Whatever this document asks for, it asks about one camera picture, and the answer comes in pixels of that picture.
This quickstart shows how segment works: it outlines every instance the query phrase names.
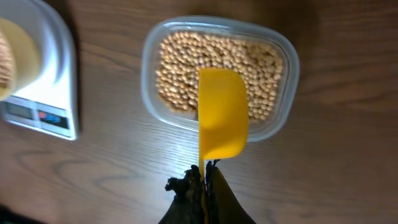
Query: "scale control panel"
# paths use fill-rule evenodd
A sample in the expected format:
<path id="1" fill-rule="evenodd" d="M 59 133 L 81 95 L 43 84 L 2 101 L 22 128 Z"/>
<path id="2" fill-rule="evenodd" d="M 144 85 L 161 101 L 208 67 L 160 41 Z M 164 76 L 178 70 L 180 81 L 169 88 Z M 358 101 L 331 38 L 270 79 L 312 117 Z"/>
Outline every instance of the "scale control panel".
<path id="1" fill-rule="evenodd" d="M 12 96 L 2 102 L 4 120 L 67 140 L 77 138 L 76 125 L 68 110 Z"/>

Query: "wood grain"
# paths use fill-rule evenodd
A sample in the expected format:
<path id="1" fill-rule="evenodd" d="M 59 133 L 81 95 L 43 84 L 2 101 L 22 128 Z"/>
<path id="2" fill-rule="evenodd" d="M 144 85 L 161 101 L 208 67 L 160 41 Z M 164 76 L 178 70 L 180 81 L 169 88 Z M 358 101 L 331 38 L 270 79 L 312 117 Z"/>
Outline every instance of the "wood grain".
<path id="1" fill-rule="evenodd" d="M 0 203 L 47 223 L 157 223 L 198 136 L 144 108 L 142 46 L 156 23 L 204 14 L 271 27 L 301 59 L 283 130 L 219 163 L 248 214 L 398 223 L 396 1 L 46 1 L 78 40 L 82 133 L 67 142 L 0 121 Z"/>

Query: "scale platform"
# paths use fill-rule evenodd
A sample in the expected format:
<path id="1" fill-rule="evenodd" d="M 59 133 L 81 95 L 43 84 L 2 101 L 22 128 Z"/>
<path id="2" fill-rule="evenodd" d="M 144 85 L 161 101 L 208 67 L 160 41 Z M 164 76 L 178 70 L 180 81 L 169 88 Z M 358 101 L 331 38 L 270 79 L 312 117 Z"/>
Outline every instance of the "scale platform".
<path id="1" fill-rule="evenodd" d="M 23 28 L 42 54 L 38 79 L 1 102 L 3 119 L 45 134 L 76 140 L 76 52 L 65 22 L 41 0 L 1 0 L 0 17 Z"/>

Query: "digital kitchen scale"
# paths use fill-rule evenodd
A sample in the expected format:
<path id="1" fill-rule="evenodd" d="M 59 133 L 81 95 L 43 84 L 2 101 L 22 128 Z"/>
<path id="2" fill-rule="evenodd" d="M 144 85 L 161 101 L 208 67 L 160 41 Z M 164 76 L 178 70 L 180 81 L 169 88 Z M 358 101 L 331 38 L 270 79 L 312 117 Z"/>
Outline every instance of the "digital kitchen scale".
<path id="1" fill-rule="evenodd" d="M 41 0 L 0 0 L 0 17 L 23 28 L 42 54 L 40 76 L 1 102 L 2 117 L 25 128 L 75 140 L 76 52 L 68 27 Z"/>

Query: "wooden table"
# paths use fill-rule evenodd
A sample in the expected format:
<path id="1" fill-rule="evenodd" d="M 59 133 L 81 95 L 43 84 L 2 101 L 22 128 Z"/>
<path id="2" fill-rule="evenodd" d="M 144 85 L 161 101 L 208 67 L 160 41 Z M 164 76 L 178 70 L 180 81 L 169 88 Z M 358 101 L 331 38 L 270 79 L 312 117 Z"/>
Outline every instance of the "wooden table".
<path id="1" fill-rule="evenodd" d="M 142 46 L 156 23 L 204 14 L 271 27 L 301 59 L 283 130 L 219 163 L 248 214 L 398 223 L 396 0 L 47 1 L 78 32 L 83 132 L 68 142 L 0 121 L 0 203 L 47 223 L 157 223 L 198 135 L 144 108 Z"/>

